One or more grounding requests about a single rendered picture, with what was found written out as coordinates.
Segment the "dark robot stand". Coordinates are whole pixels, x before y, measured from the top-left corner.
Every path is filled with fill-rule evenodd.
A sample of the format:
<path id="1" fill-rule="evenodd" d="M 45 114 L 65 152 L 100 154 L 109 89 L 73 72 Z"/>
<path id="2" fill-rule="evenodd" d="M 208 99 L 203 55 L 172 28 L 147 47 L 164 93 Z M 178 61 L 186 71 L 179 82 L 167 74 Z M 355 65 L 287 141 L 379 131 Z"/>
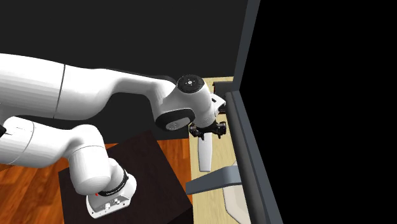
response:
<path id="1" fill-rule="evenodd" d="M 108 155 L 137 180 L 130 205 L 92 218 L 67 168 L 59 172 L 64 224 L 193 224 L 192 203 L 150 131 L 109 148 Z"/>

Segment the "white flat angular object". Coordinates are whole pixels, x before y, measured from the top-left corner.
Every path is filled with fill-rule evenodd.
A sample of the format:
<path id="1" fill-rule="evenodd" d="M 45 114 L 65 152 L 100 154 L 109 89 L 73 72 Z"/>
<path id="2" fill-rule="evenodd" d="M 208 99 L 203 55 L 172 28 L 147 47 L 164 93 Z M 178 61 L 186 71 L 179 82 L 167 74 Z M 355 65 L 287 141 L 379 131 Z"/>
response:
<path id="1" fill-rule="evenodd" d="M 237 162 L 225 169 L 226 183 L 223 187 L 225 209 L 239 224 L 251 224 Z"/>

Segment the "white elongated flat object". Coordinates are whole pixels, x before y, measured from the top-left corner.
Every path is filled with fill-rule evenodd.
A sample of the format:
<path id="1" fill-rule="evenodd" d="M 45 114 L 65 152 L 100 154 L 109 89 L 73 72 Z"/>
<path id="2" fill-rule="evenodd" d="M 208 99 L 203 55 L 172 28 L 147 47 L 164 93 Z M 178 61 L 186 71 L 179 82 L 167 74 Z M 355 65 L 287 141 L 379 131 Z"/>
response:
<path id="1" fill-rule="evenodd" d="M 198 138 L 198 167 L 200 172 L 210 172 L 212 163 L 212 133 Z"/>

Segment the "black rectangular object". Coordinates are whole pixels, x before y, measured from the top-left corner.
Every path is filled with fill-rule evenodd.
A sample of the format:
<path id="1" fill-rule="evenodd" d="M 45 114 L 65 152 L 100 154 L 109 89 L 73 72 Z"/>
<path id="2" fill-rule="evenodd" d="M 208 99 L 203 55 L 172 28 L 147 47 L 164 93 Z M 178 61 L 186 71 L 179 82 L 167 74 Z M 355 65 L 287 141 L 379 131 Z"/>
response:
<path id="1" fill-rule="evenodd" d="M 232 81 L 215 81 L 213 84 L 213 93 L 219 97 L 225 98 L 227 92 L 232 91 L 233 82 Z"/>

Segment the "light wooden desk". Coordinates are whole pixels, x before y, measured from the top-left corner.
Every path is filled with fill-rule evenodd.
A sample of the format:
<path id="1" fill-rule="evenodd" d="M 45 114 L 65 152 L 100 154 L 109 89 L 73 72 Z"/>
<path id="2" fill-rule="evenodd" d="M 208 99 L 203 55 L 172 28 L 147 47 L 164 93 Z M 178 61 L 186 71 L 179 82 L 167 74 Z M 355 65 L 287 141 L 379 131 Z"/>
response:
<path id="1" fill-rule="evenodd" d="M 191 178 L 205 174 L 199 171 L 198 139 L 189 136 Z M 211 170 L 232 165 L 236 161 L 230 132 L 218 137 L 212 136 Z M 192 195 L 194 224 L 239 224 L 226 211 L 223 190 L 216 189 Z"/>

